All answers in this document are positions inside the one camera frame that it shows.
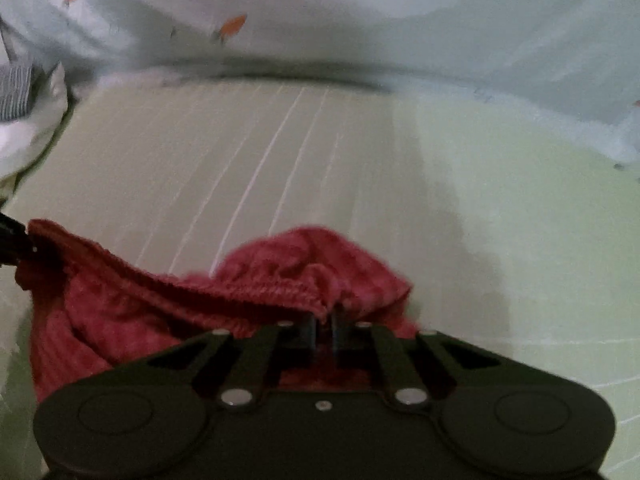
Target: patterned fabric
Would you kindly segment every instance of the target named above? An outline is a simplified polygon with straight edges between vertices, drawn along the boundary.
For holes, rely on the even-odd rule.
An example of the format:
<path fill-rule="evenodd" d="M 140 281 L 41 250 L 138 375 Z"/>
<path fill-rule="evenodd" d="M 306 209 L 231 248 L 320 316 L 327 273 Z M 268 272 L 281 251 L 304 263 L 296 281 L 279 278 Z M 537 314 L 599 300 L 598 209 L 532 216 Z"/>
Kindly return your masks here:
<path fill-rule="evenodd" d="M 135 269 L 50 221 L 31 221 L 29 232 L 59 258 L 57 265 L 44 256 L 22 262 L 16 272 L 33 296 L 31 368 L 38 401 L 205 330 L 226 328 L 248 337 L 261 325 L 306 314 L 327 322 L 337 305 L 350 319 L 384 324 L 399 337 L 415 335 L 416 326 L 404 317 L 411 285 L 324 228 L 256 240 L 230 254 L 212 277 L 182 279 Z M 325 370 L 292 372 L 285 386 L 357 382 L 341 370 L 326 377 Z"/>
<path fill-rule="evenodd" d="M 26 63 L 0 66 L 0 122 L 24 117 L 33 106 L 34 68 Z"/>

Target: screw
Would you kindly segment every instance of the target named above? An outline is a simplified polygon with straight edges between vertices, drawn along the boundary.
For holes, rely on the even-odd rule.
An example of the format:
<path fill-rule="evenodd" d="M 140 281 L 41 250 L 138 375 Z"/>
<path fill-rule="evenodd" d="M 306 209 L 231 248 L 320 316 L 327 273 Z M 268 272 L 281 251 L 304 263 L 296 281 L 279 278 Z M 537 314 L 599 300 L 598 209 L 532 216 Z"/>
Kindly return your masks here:
<path fill-rule="evenodd" d="M 225 390 L 220 395 L 220 400 L 227 406 L 244 406 L 251 402 L 253 398 L 254 396 L 252 396 L 251 392 L 243 388 Z"/>
<path fill-rule="evenodd" d="M 316 402 L 316 410 L 319 412 L 328 412 L 332 407 L 332 403 L 328 400 L 318 400 L 318 402 Z"/>
<path fill-rule="evenodd" d="M 429 399 L 427 392 L 420 388 L 402 388 L 396 391 L 396 400 L 405 406 L 422 404 Z"/>

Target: red garment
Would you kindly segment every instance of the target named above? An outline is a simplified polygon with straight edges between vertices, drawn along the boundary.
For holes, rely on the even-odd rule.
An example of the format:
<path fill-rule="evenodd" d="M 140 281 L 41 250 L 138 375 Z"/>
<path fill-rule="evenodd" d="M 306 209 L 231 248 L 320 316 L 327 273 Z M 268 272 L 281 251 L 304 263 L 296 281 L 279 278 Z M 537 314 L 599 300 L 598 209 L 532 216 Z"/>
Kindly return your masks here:
<path fill-rule="evenodd" d="M 411 285 L 360 247 L 305 227 L 250 242 L 213 277 L 155 276 L 47 220 L 29 234 L 39 261 L 16 281 L 33 296 L 31 368 L 38 401 L 61 386 L 158 352 L 205 330 L 248 337 L 264 324 L 313 313 L 326 322 L 340 304 L 351 319 L 387 325 L 398 337 Z M 51 254 L 44 257 L 47 248 Z"/>

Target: white pillow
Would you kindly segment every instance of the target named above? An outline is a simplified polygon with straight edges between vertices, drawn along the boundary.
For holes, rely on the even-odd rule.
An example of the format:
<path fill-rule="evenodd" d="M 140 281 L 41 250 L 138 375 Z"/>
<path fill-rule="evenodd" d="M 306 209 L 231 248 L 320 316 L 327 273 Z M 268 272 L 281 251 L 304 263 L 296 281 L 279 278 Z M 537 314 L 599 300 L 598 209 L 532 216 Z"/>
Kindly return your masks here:
<path fill-rule="evenodd" d="M 31 113 L 0 123 L 0 178 L 33 163 L 49 144 L 68 107 L 65 70 L 58 64 L 38 90 Z"/>

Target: mattress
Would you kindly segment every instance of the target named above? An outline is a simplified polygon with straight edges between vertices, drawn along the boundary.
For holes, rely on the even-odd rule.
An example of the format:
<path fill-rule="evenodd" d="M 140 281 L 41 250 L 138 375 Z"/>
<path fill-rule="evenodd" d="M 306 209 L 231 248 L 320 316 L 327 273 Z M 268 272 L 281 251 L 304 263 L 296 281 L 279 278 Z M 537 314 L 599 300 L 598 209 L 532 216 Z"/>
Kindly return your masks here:
<path fill-rule="evenodd" d="M 415 283 L 410 313 L 581 381 L 640 468 L 640 184 L 514 110 L 273 80 L 103 89 L 5 212 L 151 272 L 211 272 L 251 238 L 331 227 Z M 36 478 L 30 299 L 0 269 L 0 477 Z"/>

